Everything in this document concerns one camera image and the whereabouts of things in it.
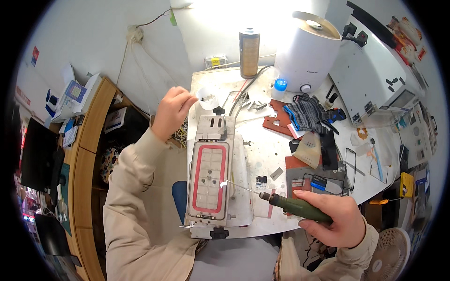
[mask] beige jacket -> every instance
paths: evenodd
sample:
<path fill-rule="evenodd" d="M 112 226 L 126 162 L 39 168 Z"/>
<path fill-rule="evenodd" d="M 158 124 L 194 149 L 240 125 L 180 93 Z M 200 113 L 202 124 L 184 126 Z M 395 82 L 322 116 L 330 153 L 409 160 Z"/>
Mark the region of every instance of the beige jacket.
<path fill-rule="evenodd" d="M 148 220 L 140 193 L 151 182 L 155 161 L 167 147 L 148 129 L 136 144 L 122 151 L 109 177 L 103 207 L 108 280 L 184 281 L 189 277 L 198 240 L 190 238 L 189 231 L 185 231 L 167 245 L 155 246 L 145 231 Z M 351 250 L 340 248 L 335 258 L 324 260 L 313 272 L 301 267 L 294 245 L 295 233 L 285 233 L 280 249 L 279 279 L 359 280 L 369 266 L 378 241 L 373 227 L 367 223 L 366 227 L 361 244 Z"/>

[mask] yellow screwdriver handle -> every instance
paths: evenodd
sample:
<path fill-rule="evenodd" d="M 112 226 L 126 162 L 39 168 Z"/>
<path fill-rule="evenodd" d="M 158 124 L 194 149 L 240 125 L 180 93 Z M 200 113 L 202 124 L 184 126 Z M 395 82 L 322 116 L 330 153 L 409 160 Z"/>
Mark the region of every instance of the yellow screwdriver handle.
<path fill-rule="evenodd" d="M 383 205 L 383 204 L 386 204 L 387 202 L 389 202 L 388 199 L 383 199 L 383 200 L 371 200 L 371 201 L 369 202 L 369 204 L 371 204 L 371 205 Z"/>

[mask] work gloves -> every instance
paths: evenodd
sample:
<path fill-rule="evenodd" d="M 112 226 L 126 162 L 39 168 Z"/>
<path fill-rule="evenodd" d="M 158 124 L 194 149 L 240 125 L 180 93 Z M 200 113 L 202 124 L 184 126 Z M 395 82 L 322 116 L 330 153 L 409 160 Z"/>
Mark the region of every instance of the work gloves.
<path fill-rule="evenodd" d="M 319 100 L 308 94 L 298 95 L 295 102 L 285 105 L 284 111 L 289 114 L 289 119 L 297 131 L 315 131 L 325 134 L 327 129 L 320 122 L 332 119 L 333 112 L 326 112 Z"/>

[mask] hand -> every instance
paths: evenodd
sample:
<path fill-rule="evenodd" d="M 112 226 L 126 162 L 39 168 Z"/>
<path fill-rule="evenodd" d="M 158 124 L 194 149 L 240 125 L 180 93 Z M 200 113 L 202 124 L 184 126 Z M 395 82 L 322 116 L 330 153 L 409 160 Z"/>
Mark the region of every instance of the hand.
<path fill-rule="evenodd" d="M 298 225 L 306 232 L 330 247 L 353 248 L 362 242 L 366 228 L 352 197 L 317 194 L 304 190 L 294 190 L 294 194 L 333 219 L 329 227 L 310 219 L 302 219 Z"/>
<path fill-rule="evenodd" d="M 163 142 L 176 132 L 183 124 L 191 106 L 198 101 L 194 95 L 183 87 L 172 87 L 159 103 L 153 133 Z"/>

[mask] wooden cabinet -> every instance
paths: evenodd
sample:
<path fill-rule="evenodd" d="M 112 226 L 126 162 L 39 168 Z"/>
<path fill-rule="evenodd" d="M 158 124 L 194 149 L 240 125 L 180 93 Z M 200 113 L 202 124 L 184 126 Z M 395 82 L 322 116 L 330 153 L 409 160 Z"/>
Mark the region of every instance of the wooden cabinet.
<path fill-rule="evenodd" d="M 85 118 L 84 120 L 84 128 L 80 134 L 80 147 L 93 153 L 97 152 L 106 114 L 117 92 L 118 89 L 109 79 L 102 79 L 99 89 L 89 107 L 89 118 Z"/>
<path fill-rule="evenodd" d="M 92 228 L 91 194 L 95 154 L 80 147 L 76 156 L 73 179 L 75 228 Z"/>
<path fill-rule="evenodd" d="M 103 124 L 113 98 L 122 93 L 104 77 L 92 99 L 83 124 L 78 127 L 75 142 L 66 149 L 64 162 L 70 165 L 68 179 L 68 210 L 72 236 L 66 234 L 72 255 L 78 257 L 81 267 L 77 273 L 85 281 L 104 281 L 92 229 L 92 181 L 95 153 Z"/>

